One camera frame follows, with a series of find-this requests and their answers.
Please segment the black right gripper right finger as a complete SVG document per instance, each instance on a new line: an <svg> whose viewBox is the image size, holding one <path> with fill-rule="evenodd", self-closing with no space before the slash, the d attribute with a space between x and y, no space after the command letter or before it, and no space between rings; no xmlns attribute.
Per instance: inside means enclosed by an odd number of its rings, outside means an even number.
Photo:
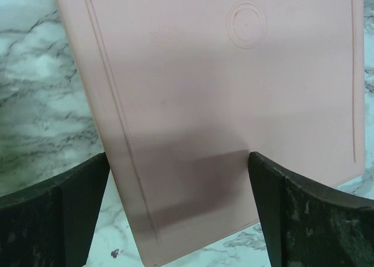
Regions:
<svg viewBox="0 0 374 267"><path fill-rule="evenodd" d="M271 266L373 266L373 200L251 152L248 173Z"/></svg>

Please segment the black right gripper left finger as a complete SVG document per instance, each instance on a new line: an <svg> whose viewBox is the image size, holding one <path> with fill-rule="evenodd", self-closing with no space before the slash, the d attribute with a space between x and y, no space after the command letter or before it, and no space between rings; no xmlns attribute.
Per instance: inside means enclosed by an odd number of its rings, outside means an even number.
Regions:
<svg viewBox="0 0 374 267"><path fill-rule="evenodd" d="M109 171L100 153L1 197L1 266L84 266Z"/></svg>

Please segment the pink perforated basket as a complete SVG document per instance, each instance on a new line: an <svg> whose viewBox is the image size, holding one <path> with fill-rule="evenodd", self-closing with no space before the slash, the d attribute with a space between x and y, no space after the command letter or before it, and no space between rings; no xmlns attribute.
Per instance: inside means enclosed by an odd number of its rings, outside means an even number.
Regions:
<svg viewBox="0 0 374 267"><path fill-rule="evenodd" d="M145 266L258 221L257 151L365 169L364 0L56 0Z"/></svg>

